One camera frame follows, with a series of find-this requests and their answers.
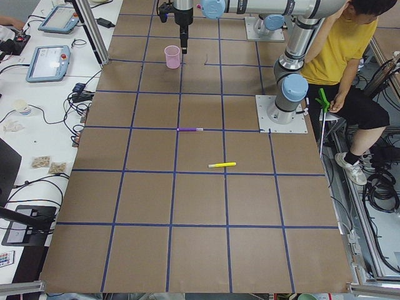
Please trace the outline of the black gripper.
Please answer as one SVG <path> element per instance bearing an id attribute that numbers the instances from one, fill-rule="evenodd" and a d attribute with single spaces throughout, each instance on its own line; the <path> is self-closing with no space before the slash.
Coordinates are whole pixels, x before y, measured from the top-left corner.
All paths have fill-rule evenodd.
<path id="1" fill-rule="evenodd" d="M 189 39 L 189 26 L 188 25 L 180 25 L 179 26 L 179 38 L 180 38 L 180 43 L 182 47 L 182 53 L 187 54 L 188 53 L 188 39 Z"/>

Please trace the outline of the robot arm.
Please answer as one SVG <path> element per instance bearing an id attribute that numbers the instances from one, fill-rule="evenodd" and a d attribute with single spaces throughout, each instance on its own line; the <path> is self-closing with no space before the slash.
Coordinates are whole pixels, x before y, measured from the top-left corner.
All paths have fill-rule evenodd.
<path id="1" fill-rule="evenodd" d="M 268 108 L 272 121 L 289 124 L 296 115 L 296 109 L 308 92 L 308 82 L 299 71 L 311 42 L 321 27 L 321 20 L 336 13 L 344 1 L 288 1 L 283 14 L 296 16 L 295 25 L 286 49 L 274 65 L 278 87 L 277 96 Z"/>
<path id="2" fill-rule="evenodd" d="M 169 13 L 173 13 L 179 26 L 181 51 L 188 51 L 189 26 L 193 23 L 193 1 L 168 1 Z M 272 13 L 290 15 L 296 1 L 200 1 L 202 14 L 208 19 L 219 19 L 223 14 Z"/>

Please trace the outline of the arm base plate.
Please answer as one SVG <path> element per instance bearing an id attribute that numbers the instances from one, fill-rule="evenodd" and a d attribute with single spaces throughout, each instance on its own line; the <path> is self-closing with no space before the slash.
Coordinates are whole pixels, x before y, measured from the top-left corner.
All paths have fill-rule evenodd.
<path id="1" fill-rule="evenodd" d="M 256 95 L 255 98 L 260 133 L 308 133 L 301 104 L 293 112 L 284 112 L 276 107 L 273 95 Z"/>
<path id="2" fill-rule="evenodd" d="M 248 41 L 283 43 L 284 16 L 279 14 L 245 17 L 246 37 Z"/>

